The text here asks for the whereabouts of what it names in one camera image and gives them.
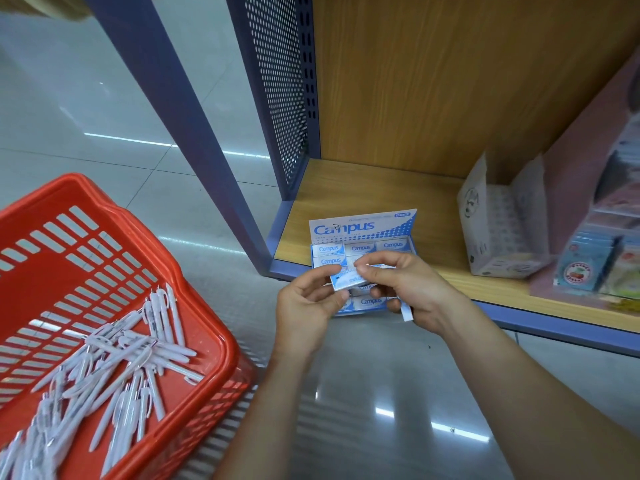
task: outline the forearm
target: forearm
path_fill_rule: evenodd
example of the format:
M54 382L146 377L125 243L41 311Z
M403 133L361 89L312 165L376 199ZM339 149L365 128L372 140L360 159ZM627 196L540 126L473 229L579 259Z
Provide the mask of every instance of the forearm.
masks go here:
M304 370L303 360L272 356L216 480L286 478Z
M519 478L639 478L640 440L555 379L466 299L443 338Z

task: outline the hand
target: hand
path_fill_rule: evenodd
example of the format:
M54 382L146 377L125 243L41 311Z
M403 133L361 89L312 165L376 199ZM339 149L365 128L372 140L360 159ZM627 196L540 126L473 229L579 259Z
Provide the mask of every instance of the hand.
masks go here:
M339 273L339 264L316 267L290 282L278 293L276 305L276 357L310 362L320 348L329 320L349 298L347 290L324 286Z
M386 264L395 269L368 266ZM416 325L441 335L451 307L468 298L453 288L431 266L414 254L378 251L366 254L355 262L358 274L377 286L371 289L374 298L398 296L413 308ZM390 299L387 307L400 311L400 300Z

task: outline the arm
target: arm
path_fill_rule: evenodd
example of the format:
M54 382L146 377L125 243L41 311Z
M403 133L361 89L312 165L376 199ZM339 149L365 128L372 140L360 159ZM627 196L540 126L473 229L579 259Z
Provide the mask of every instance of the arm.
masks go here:
M214 475L216 480L287 477L300 388L329 319L349 293L323 286L340 265L302 274L278 293L276 340L264 380Z
M381 262L396 269L366 266ZM640 440L542 368L419 257L373 253L356 265L382 284L372 294L397 292L416 324L444 339L516 478L640 478ZM389 307L397 311L398 300Z

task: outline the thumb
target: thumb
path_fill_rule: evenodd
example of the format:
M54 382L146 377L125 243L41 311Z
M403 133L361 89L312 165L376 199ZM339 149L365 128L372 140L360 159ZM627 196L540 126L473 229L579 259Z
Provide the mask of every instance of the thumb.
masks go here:
M361 264L356 270L366 281L377 285L386 285L395 288L397 284L397 270L389 268L380 268Z
M334 316L340 311L344 304L347 303L348 298L349 292L347 290L340 290L324 298L324 300L320 301L319 304L323 307L325 312L330 316Z

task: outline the finger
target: finger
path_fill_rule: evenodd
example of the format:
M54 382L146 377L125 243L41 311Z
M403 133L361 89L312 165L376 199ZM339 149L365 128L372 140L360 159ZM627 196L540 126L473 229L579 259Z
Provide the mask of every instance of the finger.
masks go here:
M396 290L384 285L374 286L369 293L373 298L381 298L382 296L397 296Z
M307 288L302 291L302 296L308 298L313 291L322 288L325 284L330 283L331 280L328 276L321 276L320 278L315 279Z
M359 263L356 266L356 269L358 270L358 274L370 283L375 283L377 285L386 285L391 288L395 288L397 285L398 270L396 269L382 269L379 267L368 266L366 264Z
M340 273L341 269L342 266L339 264L325 264L324 266L315 267L306 273L300 274L299 277L290 282L289 286L297 293L302 294L318 278L325 278L332 274Z
M349 292L347 290L340 290L336 293L332 293L318 303L324 308L324 311L332 317L340 311L345 303L347 303L348 298Z
M307 296L307 299L309 301L322 301L324 300L324 298L333 293L334 291L331 285L320 286L320 288L311 291L311 293L309 293L309 295Z
M390 312L400 313L400 300L398 298L388 299L387 308Z
M376 251L375 253L365 254L363 257L356 260L354 266L361 264L386 264L387 266L397 266L407 253L398 253L396 251Z

